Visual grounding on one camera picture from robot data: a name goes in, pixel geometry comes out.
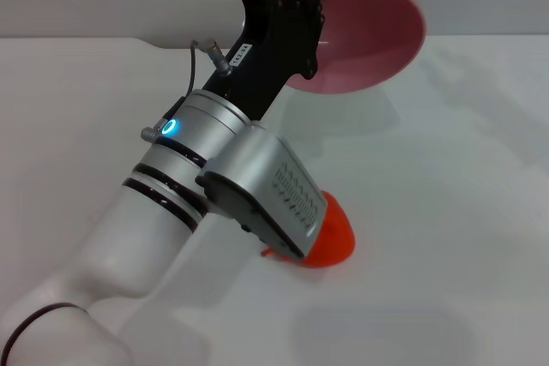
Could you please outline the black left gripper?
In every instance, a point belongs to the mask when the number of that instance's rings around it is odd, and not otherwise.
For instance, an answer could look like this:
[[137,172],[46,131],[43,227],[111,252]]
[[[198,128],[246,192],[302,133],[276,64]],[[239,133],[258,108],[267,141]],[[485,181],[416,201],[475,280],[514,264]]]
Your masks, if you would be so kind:
[[212,74],[203,88],[259,120],[293,75],[317,72],[323,0],[242,0],[244,28],[227,54],[229,75]]

